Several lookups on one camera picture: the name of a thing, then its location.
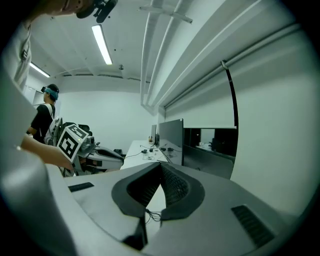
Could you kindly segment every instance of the computer monitor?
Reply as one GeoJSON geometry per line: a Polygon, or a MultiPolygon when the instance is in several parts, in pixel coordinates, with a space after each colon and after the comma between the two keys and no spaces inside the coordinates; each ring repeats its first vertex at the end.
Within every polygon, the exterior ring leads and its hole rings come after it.
{"type": "Polygon", "coordinates": [[[184,165],[184,120],[159,124],[159,148],[169,163],[184,165]]]}
{"type": "Polygon", "coordinates": [[[152,125],[151,127],[151,141],[156,143],[156,132],[157,132],[157,125],[152,125]]]}

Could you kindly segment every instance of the fluorescent tube light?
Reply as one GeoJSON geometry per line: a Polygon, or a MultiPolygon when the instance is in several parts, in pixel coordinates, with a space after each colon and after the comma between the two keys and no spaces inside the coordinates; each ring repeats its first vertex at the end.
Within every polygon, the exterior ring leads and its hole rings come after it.
{"type": "Polygon", "coordinates": [[[102,54],[102,57],[107,65],[112,65],[112,60],[110,58],[106,40],[104,37],[104,33],[102,31],[101,25],[95,25],[92,27],[92,31],[96,40],[96,43],[99,46],[100,52],[102,54]]]}
{"type": "Polygon", "coordinates": [[[38,71],[39,73],[41,73],[42,75],[44,75],[46,78],[49,78],[50,75],[46,72],[44,72],[42,69],[38,68],[35,64],[33,64],[32,62],[30,63],[30,67],[34,68],[36,71],[38,71]]]}

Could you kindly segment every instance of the white backpack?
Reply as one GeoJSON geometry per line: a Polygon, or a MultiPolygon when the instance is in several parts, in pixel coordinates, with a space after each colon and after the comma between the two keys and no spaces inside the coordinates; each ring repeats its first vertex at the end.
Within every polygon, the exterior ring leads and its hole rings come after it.
{"type": "Polygon", "coordinates": [[[46,132],[46,135],[43,138],[43,141],[47,145],[56,147],[58,143],[57,136],[58,136],[59,127],[61,126],[62,128],[62,117],[59,117],[59,116],[54,117],[52,106],[50,104],[44,104],[44,105],[49,110],[52,122],[48,128],[48,131],[46,132]]]}

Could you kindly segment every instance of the man wearing headset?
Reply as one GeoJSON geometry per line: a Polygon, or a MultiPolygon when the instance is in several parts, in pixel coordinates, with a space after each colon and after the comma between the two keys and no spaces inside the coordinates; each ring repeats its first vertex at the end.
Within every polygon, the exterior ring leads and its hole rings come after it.
{"type": "Polygon", "coordinates": [[[31,126],[28,128],[28,132],[40,143],[45,144],[44,137],[47,134],[50,124],[55,118],[55,103],[58,96],[59,88],[55,84],[50,84],[44,89],[44,104],[41,104],[36,108],[37,114],[33,119],[31,126]]]}
{"type": "MultiPolygon", "coordinates": [[[[81,14],[94,8],[94,0],[40,0],[30,15],[20,24],[0,57],[0,68],[4,69],[16,86],[22,90],[26,84],[31,62],[31,24],[41,15],[60,16],[81,14]]],[[[46,164],[73,170],[72,164],[57,147],[42,144],[25,135],[21,144],[24,150],[37,154],[46,164]]]]}

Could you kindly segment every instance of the vr headset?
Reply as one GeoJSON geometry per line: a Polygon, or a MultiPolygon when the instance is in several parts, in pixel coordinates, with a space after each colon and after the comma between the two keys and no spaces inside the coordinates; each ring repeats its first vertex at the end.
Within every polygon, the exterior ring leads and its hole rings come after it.
{"type": "Polygon", "coordinates": [[[79,19],[84,19],[91,15],[95,9],[98,9],[93,16],[96,17],[97,23],[103,23],[117,3],[118,0],[93,0],[93,4],[89,8],[77,13],[76,16],[79,19]]]}

